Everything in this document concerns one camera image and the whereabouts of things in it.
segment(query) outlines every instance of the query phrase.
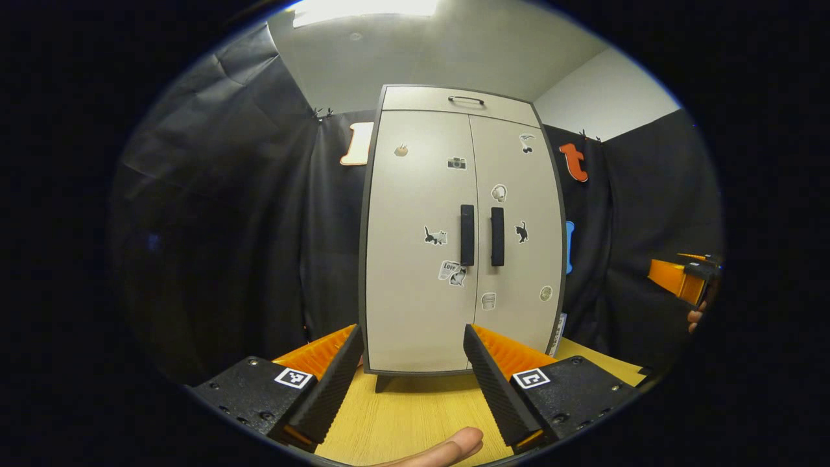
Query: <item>black handle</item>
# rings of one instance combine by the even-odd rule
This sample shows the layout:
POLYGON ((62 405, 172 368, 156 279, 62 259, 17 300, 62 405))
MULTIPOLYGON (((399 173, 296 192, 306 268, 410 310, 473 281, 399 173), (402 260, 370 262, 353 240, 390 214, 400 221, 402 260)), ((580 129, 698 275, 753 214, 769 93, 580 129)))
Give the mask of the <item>black handle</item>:
POLYGON ((461 205, 461 265, 473 266, 476 253, 476 223, 472 204, 461 205))
POLYGON ((490 261, 493 266, 505 265, 505 210, 490 208, 490 226, 492 232, 492 250, 490 261))
POLYGON ((447 98, 448 101, 452 101, 453 99, 469 99, 471 101, 477 101, 479 104, 484 105, 484 101, 477 97, 467 97, 467 96, 449 96, 447 98))

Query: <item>cabinet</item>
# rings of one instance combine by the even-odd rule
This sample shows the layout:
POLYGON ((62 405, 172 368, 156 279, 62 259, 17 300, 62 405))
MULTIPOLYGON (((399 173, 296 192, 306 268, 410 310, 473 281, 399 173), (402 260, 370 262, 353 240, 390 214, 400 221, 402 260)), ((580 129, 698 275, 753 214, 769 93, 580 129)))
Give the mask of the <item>cabinet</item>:
POLYGON ((471 322, 550 349, 566 259, 550 154, 528 102, 383 87, 360 244, 366 372, 468 372, 471 322))

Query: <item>wooden table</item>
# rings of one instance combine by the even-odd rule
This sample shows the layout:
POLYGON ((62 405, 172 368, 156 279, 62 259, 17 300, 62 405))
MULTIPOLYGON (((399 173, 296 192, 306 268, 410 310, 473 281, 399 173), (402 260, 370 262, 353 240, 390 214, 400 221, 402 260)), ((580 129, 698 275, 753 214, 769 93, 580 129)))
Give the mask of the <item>wooden table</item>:
MULTIPOLYGON (((615 360, 563 339, 556 358, 581 355, 636 386, 639 366, 615 360)), ((513 454, 501 439, 496 421, 472 374, 396 378, 375 394, 375 375, 361 366, 316 454, 350 465, 373 465, 428 449, 465 426, 484 432, 484 447, 457 465, 481 465, 513 454)))

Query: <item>black fabric backdrop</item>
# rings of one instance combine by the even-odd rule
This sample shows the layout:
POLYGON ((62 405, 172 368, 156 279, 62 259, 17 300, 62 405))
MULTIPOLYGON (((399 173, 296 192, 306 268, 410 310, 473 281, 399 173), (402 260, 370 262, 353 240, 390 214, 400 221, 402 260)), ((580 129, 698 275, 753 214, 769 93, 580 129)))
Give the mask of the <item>black fabric backdrop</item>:
MULTIPOLYGON (((315 118, 267 26, 159 99, 121 160, 110 227, 128 320, 165 374, 198 384, 358 321, 365 166, 339 159, 349 126, 374 115, 315 118)), ((564 335, 641 366, 664 367, 688 339, 689 307, 647 279, 650 259, 723 253, 691 125, 677 111, 601 145, 544 128, 575 224, 564 335), (558 151, 568 143, 585 183, 558 151)))

